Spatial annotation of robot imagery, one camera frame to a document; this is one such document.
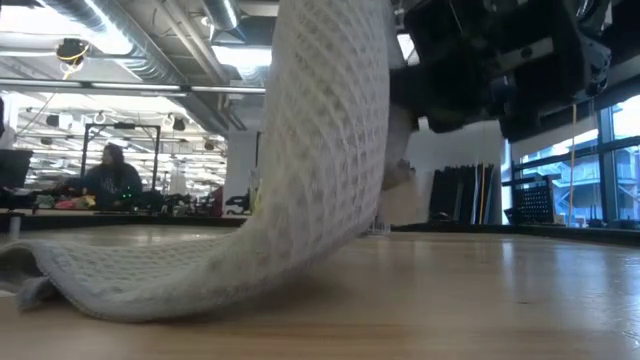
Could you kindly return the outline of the colourful cloth pile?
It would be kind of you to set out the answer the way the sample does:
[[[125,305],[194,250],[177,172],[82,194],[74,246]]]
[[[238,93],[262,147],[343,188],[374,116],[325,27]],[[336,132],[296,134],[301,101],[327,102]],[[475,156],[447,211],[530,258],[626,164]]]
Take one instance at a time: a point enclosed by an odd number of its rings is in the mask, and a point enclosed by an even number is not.
[[[57,210],[90,210],[96,205],[95,197],[83,195],[79,197],[54,197],[52,195],[37,195],[34,209],[57,209]]]

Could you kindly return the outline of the long ceiling light bar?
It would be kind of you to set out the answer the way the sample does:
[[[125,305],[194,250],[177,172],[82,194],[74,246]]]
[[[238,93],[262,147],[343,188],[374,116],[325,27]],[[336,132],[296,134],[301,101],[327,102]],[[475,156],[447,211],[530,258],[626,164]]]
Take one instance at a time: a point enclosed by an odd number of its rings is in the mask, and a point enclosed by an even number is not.
[[[259,87],[243,86],[193,86],[148,83],[94,82],[50,79],[20,79],[0,77],[0,90],[18,92],[74,93],[97,95],[134,95],[186,97],[190,94],[264,95]]]

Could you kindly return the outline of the black aluminium table frame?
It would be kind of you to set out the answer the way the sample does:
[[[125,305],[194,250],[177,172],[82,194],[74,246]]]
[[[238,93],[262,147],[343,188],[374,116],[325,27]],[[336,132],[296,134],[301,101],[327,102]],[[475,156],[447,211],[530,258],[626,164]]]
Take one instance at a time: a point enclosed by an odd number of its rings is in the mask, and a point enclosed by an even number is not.
[[[0,213],[0,232],[7,233],[10,220],[17,217],[27,231],[86,228],[116,225],[166,225],[238,228],[245,220],[233,218],[162,217],[143,215],[30,215],[20,212]],[[607,228],[565,228],[557,226],[411,224],[392,226],[392,232],[468,233],[530,235],[596,244],[621,245],[640,248],[640,231]]]

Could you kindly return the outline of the grey microfiber towel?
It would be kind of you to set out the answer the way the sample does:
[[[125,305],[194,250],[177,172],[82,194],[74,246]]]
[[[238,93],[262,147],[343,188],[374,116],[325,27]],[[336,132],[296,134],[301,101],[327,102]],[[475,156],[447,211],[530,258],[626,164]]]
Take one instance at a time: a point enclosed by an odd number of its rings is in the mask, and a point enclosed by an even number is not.
[[[399,135],[390,74],[404,62],[391,0],[281,0],[257,211],[236,231],[149,246],[21,240],[0,248],[19,308],[60,295],[108,321],[211,312],[252,297],[365,233]]]

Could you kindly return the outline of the large glass window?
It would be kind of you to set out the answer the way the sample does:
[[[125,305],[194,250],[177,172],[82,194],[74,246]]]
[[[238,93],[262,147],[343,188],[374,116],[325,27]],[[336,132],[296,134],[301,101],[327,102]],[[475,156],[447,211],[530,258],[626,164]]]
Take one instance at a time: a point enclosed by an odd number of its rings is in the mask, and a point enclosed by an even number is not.
[[[505,143],[502,181],[558,175],[555,221],[640,230],[640,94],[529,139]],[[512,205],[502,187],[502,208]]]

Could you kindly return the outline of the silver ventilation duct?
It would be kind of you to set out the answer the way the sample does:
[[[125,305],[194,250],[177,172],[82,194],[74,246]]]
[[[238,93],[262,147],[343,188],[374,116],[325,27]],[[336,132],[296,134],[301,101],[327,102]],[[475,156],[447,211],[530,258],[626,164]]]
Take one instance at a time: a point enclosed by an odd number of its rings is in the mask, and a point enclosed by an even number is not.
[[[187,78],[117,0],[37,0],[73,23],[84,26],[92,43],[107,54],[123,55],[121,64],[149,84],[185,85]],[[222,95],[174,97],[205,130],[225,135],[244,124],[222,106]]]

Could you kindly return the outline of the person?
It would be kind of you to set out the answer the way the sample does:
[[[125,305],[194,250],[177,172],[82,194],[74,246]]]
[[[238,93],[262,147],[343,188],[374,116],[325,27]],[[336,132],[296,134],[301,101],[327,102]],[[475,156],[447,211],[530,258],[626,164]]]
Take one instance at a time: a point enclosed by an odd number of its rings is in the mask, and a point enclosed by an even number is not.
[[[64,188],[82,191],[95,198],[100,210],[121,210],[143,192],[138,171],[124,159],[122,148],[107,144],[101,163],[83,176],[64,181]]]

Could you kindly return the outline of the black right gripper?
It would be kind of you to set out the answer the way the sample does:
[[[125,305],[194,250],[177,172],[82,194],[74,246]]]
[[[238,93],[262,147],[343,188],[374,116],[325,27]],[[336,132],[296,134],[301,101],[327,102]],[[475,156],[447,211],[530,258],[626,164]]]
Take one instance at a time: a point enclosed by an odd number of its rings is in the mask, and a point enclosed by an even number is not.
[[[418,61],[391,102],[436,133],[497,120],[507,139],[607,86],[611,0],[420,0],[404,15]]]

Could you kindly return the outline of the dark grey seat back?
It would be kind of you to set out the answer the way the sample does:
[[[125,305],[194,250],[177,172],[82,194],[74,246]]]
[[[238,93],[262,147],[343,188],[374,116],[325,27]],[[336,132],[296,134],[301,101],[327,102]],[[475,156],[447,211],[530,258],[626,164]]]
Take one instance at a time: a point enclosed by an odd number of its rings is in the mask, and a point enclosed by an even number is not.
[[[0,187],[22,188],[32,156],[31,150],[0,149]]]

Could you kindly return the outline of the black stacked panels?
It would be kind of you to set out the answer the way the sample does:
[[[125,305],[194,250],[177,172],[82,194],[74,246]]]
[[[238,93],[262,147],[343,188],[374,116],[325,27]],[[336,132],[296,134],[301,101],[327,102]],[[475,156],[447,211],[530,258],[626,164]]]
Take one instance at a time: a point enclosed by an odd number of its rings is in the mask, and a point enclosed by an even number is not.
[[[497,190],[493,164],[436,170],[428,203],[428,221],[461,225],[499,224]]]

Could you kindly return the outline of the black yellow ceiling reel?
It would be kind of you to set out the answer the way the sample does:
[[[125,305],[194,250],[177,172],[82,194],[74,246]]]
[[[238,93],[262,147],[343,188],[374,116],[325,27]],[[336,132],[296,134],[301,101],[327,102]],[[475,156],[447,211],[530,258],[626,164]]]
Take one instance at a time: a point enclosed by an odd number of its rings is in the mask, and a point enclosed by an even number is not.
[[[90,50],[90,43],[77,38],[64,38],[55,51],[56,58],[67,65],[80,65]]]

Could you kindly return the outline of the black perforated panel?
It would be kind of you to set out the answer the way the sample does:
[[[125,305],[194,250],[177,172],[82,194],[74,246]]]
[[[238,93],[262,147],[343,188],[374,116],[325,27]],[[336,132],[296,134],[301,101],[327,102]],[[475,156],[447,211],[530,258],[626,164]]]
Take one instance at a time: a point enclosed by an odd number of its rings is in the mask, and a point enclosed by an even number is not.
[[[512,205],[504,211],[510,225],[556,223],[553,181],[558,175],[534,175],[503,182],[511,190]]]

